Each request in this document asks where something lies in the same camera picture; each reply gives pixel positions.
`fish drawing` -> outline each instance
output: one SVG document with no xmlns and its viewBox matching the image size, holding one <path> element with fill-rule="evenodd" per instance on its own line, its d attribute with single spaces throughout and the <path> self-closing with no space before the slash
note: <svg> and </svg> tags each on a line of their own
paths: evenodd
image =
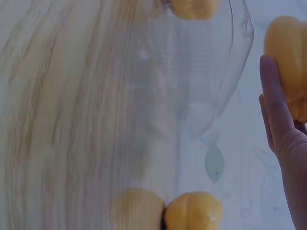
<svg viewBox="0 0 307 230">
<path fill-rule="evenodd" d="M 263 227 L 269 226 L 270 229 L 280 230 L 294 229 L 284 194 L 282 173 L 276 156 L 258 148 L 254 148 L 254 153 L 267 167 L 260 192 Z"/>
<path fill-rule="evenodd" d="M 208 138 L 201 137 L 201 141 L 208 146 L 205 158 L 206 172 L 213 183 L 217 183 L 224 172 L 224 158 L 217 146 L 218 133 Z"/>
</svg>

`wood grain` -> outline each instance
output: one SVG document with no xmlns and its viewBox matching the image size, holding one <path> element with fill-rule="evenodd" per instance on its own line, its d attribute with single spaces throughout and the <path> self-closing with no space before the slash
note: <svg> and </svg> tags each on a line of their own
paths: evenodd
<svg viewBox="0 0 307 230">
<path fill-rule="evenodd" d="M 0 229 L 107 230 L 123 188 L 176 195 L 170 89 L 118 3 L 0 0 Z"/>
</svg>

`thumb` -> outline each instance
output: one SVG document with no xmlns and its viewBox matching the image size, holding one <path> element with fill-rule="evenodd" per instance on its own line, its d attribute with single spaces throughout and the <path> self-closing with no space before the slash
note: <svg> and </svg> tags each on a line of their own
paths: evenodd
<svg viewBox="0 0 307 230">
<path fill-rule="evenodd" d="M 287 151 L 296 129 L 286 103 L 277 65 L 269 56 L 260 58 L 260 78 L 275 154 L 281 157 Z"/>
</svg>

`clear plastic bottle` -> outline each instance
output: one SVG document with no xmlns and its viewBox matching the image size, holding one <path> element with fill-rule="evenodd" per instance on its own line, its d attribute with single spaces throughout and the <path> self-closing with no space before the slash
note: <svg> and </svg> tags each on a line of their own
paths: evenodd
<svg viewBox="0 0 307 230">
<path fill-rule="evenodd" d="M 129 187 L 148 189 L 167 205 L 183 191 L 201 189 L 182 188 L 189 177 L 184 148 L 208 133 L 208 146 L 214 145 L 216 121 L 242 74 L 253 26 L 244 0 L 220 0 L 208 20 L 179 18 L 166 2 L 151 13 L 153 2 L 139 0 L 131 13 L 141 11 L 147 22 L 123 17 L 117 27 L 113 52 L 124 75 L 126 144 L 112 156 L 118 163 L 110 187 L 112 197 Z"/>
</svg>

